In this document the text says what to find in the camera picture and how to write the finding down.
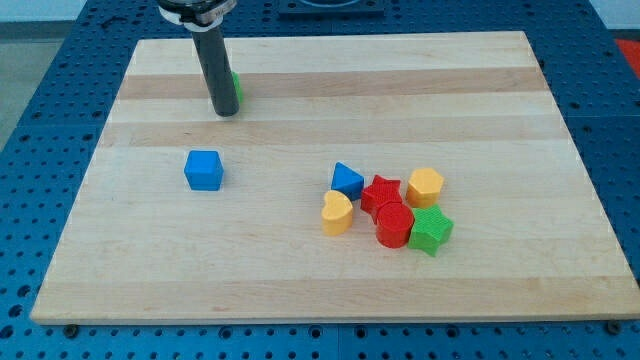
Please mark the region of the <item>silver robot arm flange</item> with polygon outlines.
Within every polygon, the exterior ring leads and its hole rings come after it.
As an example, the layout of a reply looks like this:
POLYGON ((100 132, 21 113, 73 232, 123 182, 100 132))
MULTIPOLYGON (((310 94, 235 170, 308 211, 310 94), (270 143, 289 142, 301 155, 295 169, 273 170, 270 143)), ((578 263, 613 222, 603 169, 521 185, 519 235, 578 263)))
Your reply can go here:
POLYGON ((207 32, 221 25, 237 0, 157 0, 161 16, 191 32, 207 32))

